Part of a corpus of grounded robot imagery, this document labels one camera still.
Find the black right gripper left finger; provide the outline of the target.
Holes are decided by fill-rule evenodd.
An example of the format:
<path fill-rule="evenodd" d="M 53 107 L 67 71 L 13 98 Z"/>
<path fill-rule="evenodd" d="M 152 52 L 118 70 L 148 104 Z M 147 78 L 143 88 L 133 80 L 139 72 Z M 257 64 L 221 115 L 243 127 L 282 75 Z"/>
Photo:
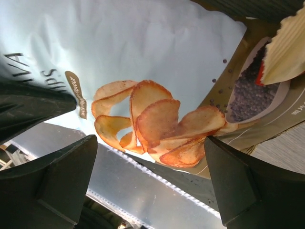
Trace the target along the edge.
<path fill-rule="evenodd" d="M 72 229 L 92 174 L 97 137 L 77 142 L 0 173 L 2 229 Z"/>

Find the light blue cassava chips bag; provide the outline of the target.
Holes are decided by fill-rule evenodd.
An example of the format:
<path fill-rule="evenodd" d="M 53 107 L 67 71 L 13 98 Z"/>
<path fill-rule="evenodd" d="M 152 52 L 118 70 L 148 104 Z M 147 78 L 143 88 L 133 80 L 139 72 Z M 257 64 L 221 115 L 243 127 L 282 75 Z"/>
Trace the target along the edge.
<path fill-rule="evenodd" d="M 3 0 L 3 78 L 73 96 L 47 123 L 209 177 L 204 140 L 252 148 L 305 120 L 305 79 L 256 83 L 302 0 Z"/>

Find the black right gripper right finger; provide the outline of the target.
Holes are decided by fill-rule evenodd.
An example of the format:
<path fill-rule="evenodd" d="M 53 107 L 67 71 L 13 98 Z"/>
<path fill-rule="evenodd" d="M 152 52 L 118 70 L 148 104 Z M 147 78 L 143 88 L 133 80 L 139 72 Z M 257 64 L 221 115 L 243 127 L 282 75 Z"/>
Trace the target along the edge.
<path fill-rule="evenodd" d="M 205 156 L 222 224 L 228 229 L 303 229 L 305 176 L 209 136 Z"/>

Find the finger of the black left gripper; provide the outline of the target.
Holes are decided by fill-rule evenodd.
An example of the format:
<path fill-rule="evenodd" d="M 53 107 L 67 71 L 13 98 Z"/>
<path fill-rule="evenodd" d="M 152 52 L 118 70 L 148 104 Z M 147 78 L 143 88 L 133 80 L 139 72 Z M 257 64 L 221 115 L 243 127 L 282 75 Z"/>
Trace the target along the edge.
<path fill-rule="evenodd" d="M 33 126 L 75 110 L 72 95 L 26 83 L 0 80 L 0 143 Z"/>

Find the beige orange cassava chips bag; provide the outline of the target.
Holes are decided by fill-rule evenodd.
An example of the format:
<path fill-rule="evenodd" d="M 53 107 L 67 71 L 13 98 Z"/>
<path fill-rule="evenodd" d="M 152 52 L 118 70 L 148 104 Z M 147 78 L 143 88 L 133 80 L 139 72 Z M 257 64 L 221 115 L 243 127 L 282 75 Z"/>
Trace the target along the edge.
<path fill-rule="evenodd" d="M 281 21 L 281 28 L 266 45 L 256 79 L 258 85 L 291 80 L 305 73 L 305 9 Z"/>

